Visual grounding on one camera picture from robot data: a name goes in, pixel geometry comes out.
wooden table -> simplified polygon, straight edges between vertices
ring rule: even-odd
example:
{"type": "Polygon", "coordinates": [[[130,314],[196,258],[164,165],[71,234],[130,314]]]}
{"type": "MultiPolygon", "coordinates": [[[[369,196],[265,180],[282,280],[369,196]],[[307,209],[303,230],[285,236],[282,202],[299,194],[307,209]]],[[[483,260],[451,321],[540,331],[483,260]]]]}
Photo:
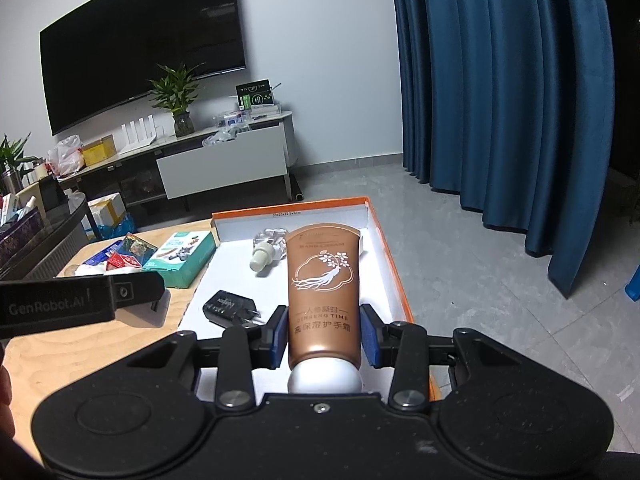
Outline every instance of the wooden table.
{"type": "MultiPolygon", "coordinates": [[[[159,247],[176,231],[207,229],[210,229],[210,220],[201,220],[149,231],[140,237],[159,247]]],[[[84,262],[111,243],[113,240],[87,245],[67,267],[84,262]]],[[[162,328],[133,328],[114,320],[12,339],[6,348],[4,365],[11,374],[14,387],[11,408],[18,444],[39,460],[30,430],[31,416],[37,405],[63,386],[175,332],[203,272],[190,288],[171,289],[171,303],[162,328]]]]}

gray tile floor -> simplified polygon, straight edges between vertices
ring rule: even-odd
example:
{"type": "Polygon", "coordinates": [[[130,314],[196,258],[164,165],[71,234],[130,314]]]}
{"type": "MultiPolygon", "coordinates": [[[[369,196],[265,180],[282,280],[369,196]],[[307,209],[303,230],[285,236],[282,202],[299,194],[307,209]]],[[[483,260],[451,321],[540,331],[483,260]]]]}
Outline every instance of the gray tile floor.
{"type": "MultiPolygon", "coordinates": [[[[481,330],[595,390],[610,406],[611,449],[640,452],[640,303],[623,287],[640,264],[640,225],[609,193],[577,290],[566,300],[523,234],[482,226],[457,196],[421,185],[397,164],[300,178],[306,200],[372,199],[417,322],[433,335],[481,330]]],[[[436,368],[443,392],[446,370],[436,368]]]]}

hand cream tube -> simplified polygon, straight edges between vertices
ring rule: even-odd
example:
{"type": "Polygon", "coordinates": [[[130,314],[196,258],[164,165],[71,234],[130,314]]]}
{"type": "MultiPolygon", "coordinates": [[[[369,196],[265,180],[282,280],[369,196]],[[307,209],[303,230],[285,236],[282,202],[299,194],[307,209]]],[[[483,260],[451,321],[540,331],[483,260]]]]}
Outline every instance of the hand cream tube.
{"type": "Polygon", "coordinates": [[[360,231],[313,224],[289,233],[286,240],[289,391],[360,392],[360,231]]]}

white router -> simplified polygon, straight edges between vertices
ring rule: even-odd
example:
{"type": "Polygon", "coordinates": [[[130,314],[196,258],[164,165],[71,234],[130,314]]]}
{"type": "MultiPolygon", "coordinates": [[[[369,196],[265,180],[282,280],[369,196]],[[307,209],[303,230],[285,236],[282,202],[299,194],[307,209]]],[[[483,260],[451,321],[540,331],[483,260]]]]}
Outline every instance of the white router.
{"type": "Polygon", "coordinates": [[[154,123],[153,115],[149,115],[148,122],[148,130],[145,126],[145,120],[142,117],[138,119],[138,123],[140,124],[139,128],[136,128],[136,123],[134,121],[131,121],[129,123],[129,129],[127,129],[126,124],[122,125],[122,133],[124,134],[124,138],[127,143],[125,147],[119,151],[121,155],[123,153],[132,152],[133,150],[137,150],[139,148],[145,148],[158,138],[158,134],[156,134],[156,124],[154,123]]]}

white plastic bag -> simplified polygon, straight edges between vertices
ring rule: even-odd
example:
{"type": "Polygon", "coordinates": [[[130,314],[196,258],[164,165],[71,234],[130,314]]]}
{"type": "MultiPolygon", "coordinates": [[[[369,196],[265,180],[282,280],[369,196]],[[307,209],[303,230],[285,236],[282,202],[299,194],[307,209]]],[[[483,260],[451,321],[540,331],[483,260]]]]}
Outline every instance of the white plastic bag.
{"type": "Polygon", "coordinates": [[[242,132],[248,132],[249,126],[247,124],[233,124],[232,126],[227,126],[225,128],[221,128],[214,135],[207,137],[202,141],[203,147],[213,146],[219,142],[227,142],[228,140],[234,140],[238,134],[242,132]]]}
{"type": "Polygon", "coordinates": [[[73,193],[69,193],[67,195],[69,197],[69,212],[72,213],[76,209],[78,209],[82,202],[84,202],[84,195],[80,192],[74,191],[73,193]]]}
{"type": "Polygon", "coordinates": [[[47,164],[56,176],[67,176],[82,170],[84,157],[80,137],[72,135],[60,140],[56,147],[47,153],[47,164]]]}

